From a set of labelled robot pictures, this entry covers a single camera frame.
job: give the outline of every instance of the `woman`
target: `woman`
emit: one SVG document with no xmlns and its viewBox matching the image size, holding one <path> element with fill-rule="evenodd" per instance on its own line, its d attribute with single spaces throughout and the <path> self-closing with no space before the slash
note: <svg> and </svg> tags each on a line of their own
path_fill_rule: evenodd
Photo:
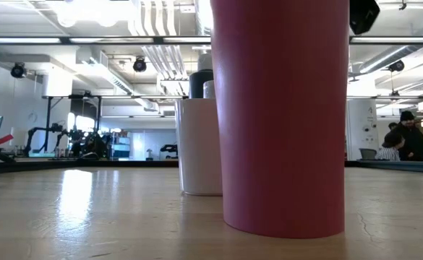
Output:
<svg viewBox="0 0 423 260">
<path fill-rule="evenodd" d="M 382 148 L 375 155 L 376 160 L 389 160 L 392 162 L 400 162 L 399 149 L 404 146 L 404 138 L 396 131 L 391 131 L 385 136 L 385 142 Z"/>
</svg>

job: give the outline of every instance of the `table surface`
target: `table surface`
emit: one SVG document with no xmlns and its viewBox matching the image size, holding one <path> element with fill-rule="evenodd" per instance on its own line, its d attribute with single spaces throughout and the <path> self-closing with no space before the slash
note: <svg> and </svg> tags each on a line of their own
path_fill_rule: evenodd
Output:
<svg viewBox="0 0 423 260">
<path fill-rule="evenodd" d="M 312 240 L 229 227 L 178 169 L 0 174 L 0 259 L 423 259 L 423 173 L 345 171 L 346 232 Z"/>
</svg>

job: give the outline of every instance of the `red object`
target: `red object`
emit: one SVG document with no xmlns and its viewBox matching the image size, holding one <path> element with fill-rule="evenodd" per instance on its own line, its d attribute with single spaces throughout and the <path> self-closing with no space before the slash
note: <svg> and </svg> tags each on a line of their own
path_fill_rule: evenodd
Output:
<svg viewBox="0 0 423 260">
<path fill-rule="evenodd" d="M 349 1 L 211 4 L 224 220 L 282 238 L 343 232 Z"/>
<path fill-rule="evenodd" d="M 6 136 L 0 138 L 0 144 L 7 143 L 8 141 L 12 140 L 13 138 L 14 137 L 11 134 L 6 135 Z"/>
</svg>

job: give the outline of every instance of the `black jacket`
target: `black jacket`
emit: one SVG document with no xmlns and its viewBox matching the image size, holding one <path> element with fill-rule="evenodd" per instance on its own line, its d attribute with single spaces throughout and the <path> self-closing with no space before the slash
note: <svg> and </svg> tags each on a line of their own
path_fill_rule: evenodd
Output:
<svg viewBox="0 0 423 260">
<path fill-rule="evenodd" d="M 406 143 L 399 149 L 399 157 L 403 161 L 423 161 L 423 134 L 417 127 L 407 127 L 399 123 L 393 131 L 404 137 Z"/>
</svg>

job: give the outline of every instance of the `chair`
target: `chair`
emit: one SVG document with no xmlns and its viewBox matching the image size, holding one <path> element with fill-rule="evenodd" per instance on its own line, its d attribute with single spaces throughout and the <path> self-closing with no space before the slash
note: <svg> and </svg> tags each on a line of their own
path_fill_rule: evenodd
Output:
<svg viewBox="0 0 423 260">
<path fill-rule="evenodd" d="M 359 151 L 361 151 L 363 160 L 375 160 L 375 155 L 377 155 L 377 151 L 374 149 L 359 148 Z"/>
</svg>

